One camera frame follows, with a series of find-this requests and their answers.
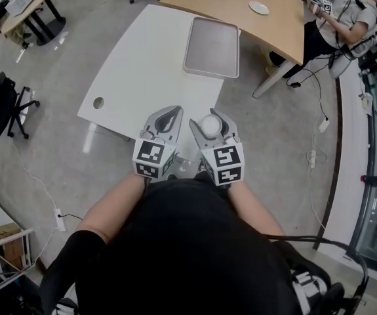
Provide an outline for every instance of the gray concrete floor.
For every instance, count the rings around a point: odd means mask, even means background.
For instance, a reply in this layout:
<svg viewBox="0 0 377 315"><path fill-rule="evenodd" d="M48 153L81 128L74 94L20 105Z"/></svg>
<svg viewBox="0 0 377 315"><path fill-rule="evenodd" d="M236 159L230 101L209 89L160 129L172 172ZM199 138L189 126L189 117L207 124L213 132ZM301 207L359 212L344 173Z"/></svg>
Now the gray concrete floor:
<svg viewBox="0 0 377 315"><path fill-rule="evenodd" d="M34 256L56 226L53 204L43 186L22 168L15 145L25 166L45 183L64 214L83 217L131 172L134 142L125 142L76 114L119 38L147 4L157 4L157 0L136 0L133 5L129 0L52 1L67 18L68 34L62 44L58 38L44 47L30 47L16 62L20 47L0 35L0 71L16 81L18 91L27 85L41 101L25 124L29 140L19 134L14 139L6 133L0 136L0 204L22 227L35 228ZM48 8L41 18L53 18ZM325 61L317 61L311 69L315 71L322 63ZM331 122L323 135L317 135L327 159L318 151L312 180L315 209L322 216L334 169L337 108L334 81L327 70L317 75ZM309 202L306 152L311 149L312 125L319 115L319 90L313 79L300 89L288 88L282 80L258 100L251 98L265 77L258 44L242 35L241 75L224 82L216 107L237 122L247 161L246 181L286 233L316 234L319 223ZM90 151L84 153L88 135L93 140ZM66 217L68 232L54 233L42 256L45 264L55 259L78 222Z"/></svg>

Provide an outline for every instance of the wooden desk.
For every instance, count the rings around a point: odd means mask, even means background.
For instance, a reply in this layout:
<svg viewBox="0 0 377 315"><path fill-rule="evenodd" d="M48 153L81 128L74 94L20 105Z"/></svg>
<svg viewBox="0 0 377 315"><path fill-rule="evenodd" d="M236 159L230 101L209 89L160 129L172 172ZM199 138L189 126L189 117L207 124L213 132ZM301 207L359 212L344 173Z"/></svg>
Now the wooden desk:
<svg viewBox="0 0 377 315"><path fill-rule="evenodd" d="M51 10L53 15L56 17L55 20L45 24L42 19L35 13L35 10L40 7L40 4L45 2L47 7ZM33 23L28 19L31 16L38 26L43 30L46 37L33 25ZM38 37L37 44L45 45L54 39L63 29L66 24L66 19L58 13L51 0L33 0L28 7L19 15L12 16L8 15L7 19L3 22L0 27L2 34L10 32L12 29L17 27L17 25L24 22L30 30Z"/></svg>
<svg viewBox="0 0 377 315"><path fill-rule="evenodd" d="M255 13L250 1L259 1L269 9L268 15ZM304 55L304 4L301 0L161 0L160 5L192 12L236 24L267 48L288 61L279 73L261 87L262 94L294 64L302 64Z"/></svg>

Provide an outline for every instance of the black pants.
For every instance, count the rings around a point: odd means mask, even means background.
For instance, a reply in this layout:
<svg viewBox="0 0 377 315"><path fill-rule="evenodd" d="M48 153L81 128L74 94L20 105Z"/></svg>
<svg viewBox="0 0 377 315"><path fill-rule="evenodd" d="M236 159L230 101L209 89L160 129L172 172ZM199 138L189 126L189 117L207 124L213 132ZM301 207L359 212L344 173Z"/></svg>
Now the black pants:
<svg viewBox="0 0 377 315"><path fill-rule="evenodd" d="M318 30L317 22L312 21L305 24L305 50L304 50L304 63L300 66L295 65L283 78L290 78L302 70L310 60L321 56L332 54L336 49L331 47L322 37ZM285 59L275 52L271 52L269 57L275 66L280 66Z"/></svg>

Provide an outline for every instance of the cardboard box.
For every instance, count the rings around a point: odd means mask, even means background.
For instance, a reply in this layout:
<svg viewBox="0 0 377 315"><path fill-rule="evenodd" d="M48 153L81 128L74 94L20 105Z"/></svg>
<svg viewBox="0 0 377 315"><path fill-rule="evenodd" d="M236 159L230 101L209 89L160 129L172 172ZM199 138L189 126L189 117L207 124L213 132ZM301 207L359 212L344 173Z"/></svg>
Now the cardboard box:
<svg viewBox="0 0 377 315"><path fill-rule="evenodd" d="M0 239L21 232L22 229L15 223L0 226ZM18 269L22 269L22 255L24 255L24 243L22 238L10 241L0 246L0 255Z"/></svg>

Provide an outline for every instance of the metal tray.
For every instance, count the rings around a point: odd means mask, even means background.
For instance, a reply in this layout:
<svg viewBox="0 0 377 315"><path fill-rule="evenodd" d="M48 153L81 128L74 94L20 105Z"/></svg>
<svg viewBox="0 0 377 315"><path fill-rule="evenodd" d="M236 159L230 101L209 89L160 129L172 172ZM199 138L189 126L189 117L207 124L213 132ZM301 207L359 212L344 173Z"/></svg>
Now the metal tray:
<svg viewBox="0 0 377 315"><path fill-rule="evenodd" d="M196 17L189 31L184 71L217 78L239 76L239 28Z"/></svg>

